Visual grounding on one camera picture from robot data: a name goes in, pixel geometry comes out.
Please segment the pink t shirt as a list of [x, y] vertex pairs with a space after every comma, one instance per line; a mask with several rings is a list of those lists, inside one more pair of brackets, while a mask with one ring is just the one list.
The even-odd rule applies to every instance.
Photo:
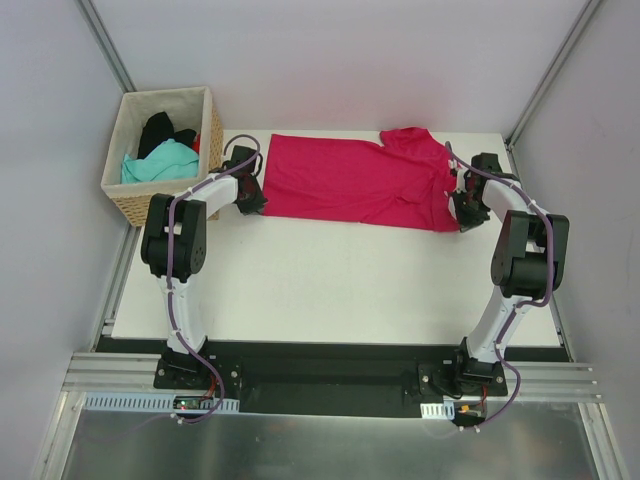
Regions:
[[264, 213], [454, 232], [455, 186], [446, 148], [424, 128], [382, 131], [378, 142], [274, 134]]

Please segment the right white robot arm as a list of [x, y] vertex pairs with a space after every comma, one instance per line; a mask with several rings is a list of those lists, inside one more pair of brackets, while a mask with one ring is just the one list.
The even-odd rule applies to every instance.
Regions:
[[506, 346], [521, 320], [532, 308], [546, 306], [559, 288], [570, 222], [541, 208], [515, 175], [502, 171], [495, 154], [466, 162], [451, 153], [449, 167], [456, 178], [449, 210], [459, 230], [477, 228], [491, 215], [501, 222], [490, 265], [493, 292], [450, 369], [452, 387], [469, 395], [503, 374]]

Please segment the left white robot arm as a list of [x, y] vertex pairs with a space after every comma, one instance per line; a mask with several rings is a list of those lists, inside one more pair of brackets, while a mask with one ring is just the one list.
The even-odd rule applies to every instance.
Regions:
[[226, 206], [255, 215], [267, 205], [258, 181], [264, 161], [260, 145], [228, 143], [223, 152], [231, 157], [199, 183], [179, 194], [152, 196], [141, 244], [142, 262], [158, 281], [169, 325], [159, 369], [191, 389], [204, 387], [213, 373], [194, 293], [207, 256], [207, 221]]

